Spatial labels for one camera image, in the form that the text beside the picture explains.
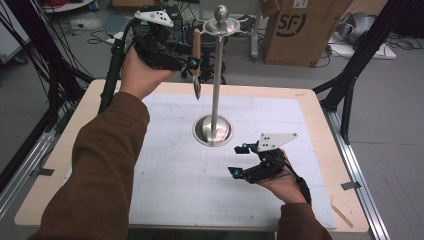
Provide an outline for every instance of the knife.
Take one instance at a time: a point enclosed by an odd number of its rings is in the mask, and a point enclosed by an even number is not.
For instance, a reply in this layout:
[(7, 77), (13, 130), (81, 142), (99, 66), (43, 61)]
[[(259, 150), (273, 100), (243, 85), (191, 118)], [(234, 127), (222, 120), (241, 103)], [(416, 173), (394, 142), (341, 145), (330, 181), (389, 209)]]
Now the knife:
[[(193, 33), (193, 58), (200, 59), (200, 31), (199, 29), (194, 29)], [(199, 81), (199, 75), (200, 75), (200, 63), (199, 67), (196, 70), (193, 70), (193, 87), (194, 87), (194, 94), (196, 95), (197, 100), (200, 98), (200, 81)]]

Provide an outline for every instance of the wooden handle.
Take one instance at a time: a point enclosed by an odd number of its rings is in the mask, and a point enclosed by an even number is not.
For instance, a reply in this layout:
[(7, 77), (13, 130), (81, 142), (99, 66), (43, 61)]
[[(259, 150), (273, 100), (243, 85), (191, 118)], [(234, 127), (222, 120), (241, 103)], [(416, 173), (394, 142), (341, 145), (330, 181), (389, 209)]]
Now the wooden handle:
[[(194, 29), (193, 33), (193, 57), (200, 59), (200, 31), (199, 29)], [(200, 67), (197, 70), (193, 71), (193, 76), (200, 75)]]

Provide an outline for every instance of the forearm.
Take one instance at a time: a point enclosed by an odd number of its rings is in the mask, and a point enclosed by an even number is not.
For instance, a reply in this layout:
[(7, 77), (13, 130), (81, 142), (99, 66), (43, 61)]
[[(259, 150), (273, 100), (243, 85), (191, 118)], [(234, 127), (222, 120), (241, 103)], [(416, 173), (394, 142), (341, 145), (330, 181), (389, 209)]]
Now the forearm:
[(81, 129), (72, 175), (50, 201), (32, 239), (125, 239), (134, 166), (148, 122), (140, 100), (118, 93)]
[(281, 206), (278, 221), (278, 240), (330, 240), (328, 231), (316, 220), (312, 208), (307, 203)]

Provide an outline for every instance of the stainless steel stand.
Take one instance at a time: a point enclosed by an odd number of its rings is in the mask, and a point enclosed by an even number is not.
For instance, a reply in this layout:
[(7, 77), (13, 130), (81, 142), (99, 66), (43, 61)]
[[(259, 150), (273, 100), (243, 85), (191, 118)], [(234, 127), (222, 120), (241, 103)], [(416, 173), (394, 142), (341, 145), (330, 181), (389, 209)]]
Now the stainless steel stand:
[(193, 125), (193, 135), (196, 140), (209, 147), (218, 147), (228, 143), (234, 134), (234, 127), (230, 121), (223, 116), (218, 116), (218, 102), (224, 37), (240, 31), (240, 23), (228, 18), (229, 13), (224, 5), (219, 5), (215, 9), (214, 15), (215, 19), (206, 21), (202, 31), (202, 33), (216, 36), (212, 115), (200, 117)]

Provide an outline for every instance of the cardboard box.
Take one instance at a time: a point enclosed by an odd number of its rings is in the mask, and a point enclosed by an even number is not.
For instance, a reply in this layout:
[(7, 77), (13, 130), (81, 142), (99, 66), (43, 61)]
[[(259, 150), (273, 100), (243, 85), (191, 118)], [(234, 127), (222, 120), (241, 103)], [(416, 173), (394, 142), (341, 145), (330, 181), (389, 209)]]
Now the cardboard box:
[(112, 5), (115, 7), (160, 6), (161, 4), (161, 0), (112, 0)]
[(387, 0), (353, 0), (345, 13), (364, 12), (371, 16), (378, 16)]
[(267, 0), (265, 64), (315, 67), (352, 0)]

